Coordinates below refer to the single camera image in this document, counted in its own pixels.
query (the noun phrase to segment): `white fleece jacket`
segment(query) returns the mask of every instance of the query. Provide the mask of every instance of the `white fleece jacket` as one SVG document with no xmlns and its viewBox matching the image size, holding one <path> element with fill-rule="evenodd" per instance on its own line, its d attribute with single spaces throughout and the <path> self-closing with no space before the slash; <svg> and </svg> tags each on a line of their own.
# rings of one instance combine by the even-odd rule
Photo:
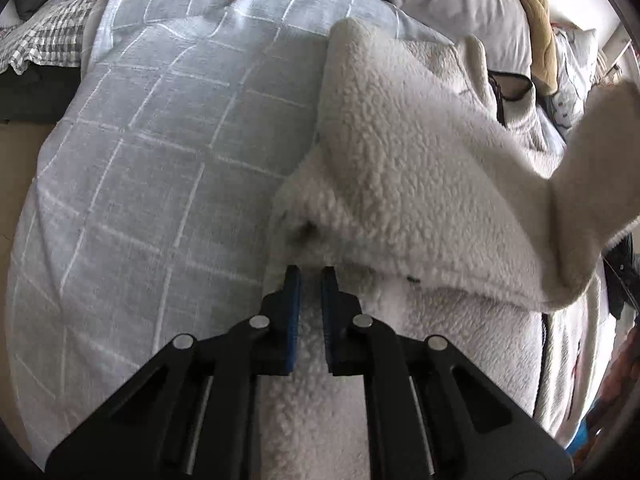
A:
<svg viewBox="0 0 640 480">
<path fill-rule="evenodd" d="M 497 122 L 476 38 L 403 43 L 355 20 L 334 26 L 319 142 L 274 201 L 266 291 L 291 263 L 311 288 L 296 372 L 263 388 L 266 478 L 368 478 L 361 380 L 326 372 L 312 281 L 324 265 L 366 312 L 403 335 L 447 336 L 562 444 L 571 439 L 604 372 L 594 268 L 640 214 L 640 100 L 613 90 L 561 162 L 545 150 L 534 102 L 533 88 L 505 101 L 508 127 Z"/>
</svg>

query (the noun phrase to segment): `plaid cloth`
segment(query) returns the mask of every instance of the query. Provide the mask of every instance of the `plaid cloth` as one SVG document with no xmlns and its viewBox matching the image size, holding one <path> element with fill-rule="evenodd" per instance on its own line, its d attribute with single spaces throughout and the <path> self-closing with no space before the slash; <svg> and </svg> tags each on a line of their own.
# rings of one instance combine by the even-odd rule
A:
<svg viewBox="0 0 640 480">
<path fill-rule="evenodd" d="M 0 73 L 39 65 L 80 66 L 82 34 L 98 0 L 48 0 L 31 19 L 0 30 Z"/>
</svg>

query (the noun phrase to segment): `metal pin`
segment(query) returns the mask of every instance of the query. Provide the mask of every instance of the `metal pin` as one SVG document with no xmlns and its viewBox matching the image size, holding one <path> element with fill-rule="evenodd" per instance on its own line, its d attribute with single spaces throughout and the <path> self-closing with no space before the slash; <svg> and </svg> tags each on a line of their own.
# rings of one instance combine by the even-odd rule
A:
<svg viewBox="0 0 640 480">
<path fill-rule="evenodd" d="M 373 325 L 373 318 L 369 314 L 358 314 L 353 316 L 351 322 L 358 328 L 370 328 Z"/>
<path fill-rule="evenodd" d="M 180 334 L 174 337 L 174 347 L 178 350 L 186 350 L 193 345 L 193 337 L 189 334 Z"/>
<path fill-rule="evenodd" d="M 447 340 L 439 335 L 435 335 L 427 339 L 427 345 L 431 350 L 442 352 L 447 347 Z"/>
<path fill-rule="evenodd" d="M 249 320 L 249 325 L 251 325 L 251 327 L 255 328 L 256 330 L 258 330 L 260 328 L 267 328 L 270 323 L 271 323 L 271 320 L 268 317 L 263 316 L 262 314 L 258 314 L 257 316 L 253 316 Z"/>
</svg>

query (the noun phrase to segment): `black metal bracket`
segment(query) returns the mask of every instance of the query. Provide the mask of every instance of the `black metal bracket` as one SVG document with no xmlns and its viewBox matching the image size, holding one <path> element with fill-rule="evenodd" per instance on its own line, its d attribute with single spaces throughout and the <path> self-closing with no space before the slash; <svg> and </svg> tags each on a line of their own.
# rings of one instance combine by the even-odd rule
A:
<svg viewBox="0 0 640 480">
<path fill-rule="evenodd" d="M 258 375 L 296 359 L 300 271 L 258 315 L 203 341 L 181 334 L 51 453 L 46 478 L 246 480 L 258 472 Z"/>
<path fill-rule="evenodd" d="M 326 359 L 364 376 L 372 480 L 566 480 L 570 457 L 442 336 L 396 335 L 321 280 Z"/>
</svg>

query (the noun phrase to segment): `grid-patterned blanket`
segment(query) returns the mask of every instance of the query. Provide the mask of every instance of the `grid-patterned blanket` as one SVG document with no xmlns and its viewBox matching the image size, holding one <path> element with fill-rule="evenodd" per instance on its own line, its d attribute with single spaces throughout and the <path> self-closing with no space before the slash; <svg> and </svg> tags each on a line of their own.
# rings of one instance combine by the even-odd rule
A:
<svg viewBox="0 0 640 480">
<path fill-rule="evenodd" d="M 0 73 L 39 65 L 80 66 L 86 19 L 98 0 L 49 0 L 33 17 L 0 30 Z"/>
<path fill-rule="evenodd" d="M 38 464 L 177 333 L 259 308 L 271 199 L 311 147 L 326 37 L 347 15 L 447 42 L 381 0 L 109 0 L 7 286 Z"/>
</svg>

